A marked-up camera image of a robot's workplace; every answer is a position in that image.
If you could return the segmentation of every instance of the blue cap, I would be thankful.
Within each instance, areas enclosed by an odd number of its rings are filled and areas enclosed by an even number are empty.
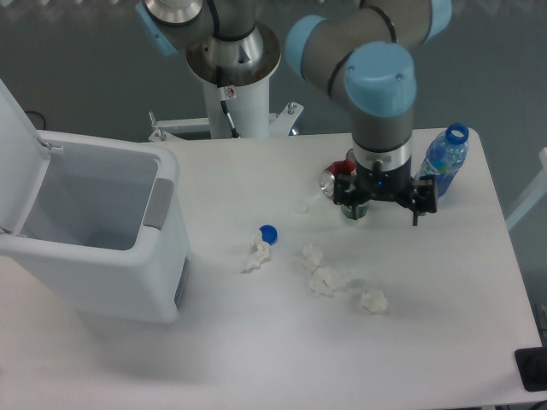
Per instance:
[[[455,122],[446,129],[446,140],[454,145],[462,145],[469,138],[469,128],[461,122]]]
[[[431,27],[426,41],[442,32],[452,17],[452,0],[431,0]]]
[[[305,78],[302,72],[302,59],[306,44],[308,43],[311,32],[324,20],[325,18],[320,15],[307,15],[299,20],[287,35],[287,40],[285,41],[285,57],[289,66],[291,66],[291,68],[303,79]]]
[[[365,44],[346,63],[344,86],[362,111],[377,117],[399,115],[416,98],[414,62],[398,44]]]
[[[156,23],[152,20],[149,14],[144,9],[143,3],[138,2],[135,6],[140,20],[143,22],[146,31],[150,37],[154,40],[157,49],[164,55],[169,56],[175,53],[178,53],[177,49],[173,47],[169,40],[163,35],[159,28],[157,28]]]
[[[260,227],[260,232],[262,232],[262,241],[268,242],[270,245],[277,242],[277,229],[273,226],[262,225]]]

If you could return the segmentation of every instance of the white table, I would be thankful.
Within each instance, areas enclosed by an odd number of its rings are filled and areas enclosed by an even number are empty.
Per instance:
[[[415,169],[439,130],[415,133]],[[437,214],[373,203],[347,220],[318,191],[349,135],[163,143],[179,158],[193,246],[179,320],[78,314],[0,259],[0,408],[429,409],[540,401],[513,352],[539,346],[521,274],[475,132]],[[306,214],[292,205],[305,201]],[[240,274],[254,230],[272,260]],[[318,298],[297,253],[356,269],[390,312]]]

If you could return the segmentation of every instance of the gray floor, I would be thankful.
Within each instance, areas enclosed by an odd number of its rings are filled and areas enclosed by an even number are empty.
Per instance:
[[[161,56],[144,33],[136,0],[14,0],[0,7],[0,78],[24,109],[62,132],[144,141],[147,117],[204,117],[200,85],[183,56]],[[259,0],[260,18],[283,43],[307,14],[338,20],[354,0]],[[413,50],[416,128],[467,123],[482,137],[504,212],[540,170],[547,146],[547,2],[454,0],[450,28]],[[272,111],[305,106],[303,133],[347,132],[344,113],[283,61],[272,79]],[[512,231],[530,301],[547,301],[547,200]]]

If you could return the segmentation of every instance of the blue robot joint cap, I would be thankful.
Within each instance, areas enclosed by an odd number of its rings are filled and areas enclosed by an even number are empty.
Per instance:
[[[344,74],[350,100],[367,114],[400,115],[416,98],[414,62],[398,44],[374,42],[359,47],[347,61]]]
[[[289,66],[305,79],[302,72],[302,61],[309,37],[319,23],[325,18],[320,15],[307,15],[295,24],[285,41],[285,57]]]

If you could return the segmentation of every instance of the blue bottle cap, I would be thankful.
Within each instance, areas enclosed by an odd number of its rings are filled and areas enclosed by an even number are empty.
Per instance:
[[[262,232],[262,241],[273,245],[277,242],[277,229],[271,225],[262,225],[260,227],[260,232]]]
[[[446,140],[450,144],[462,145],[469,138],[469,129],[461,122],[455,122],[446,129]]]

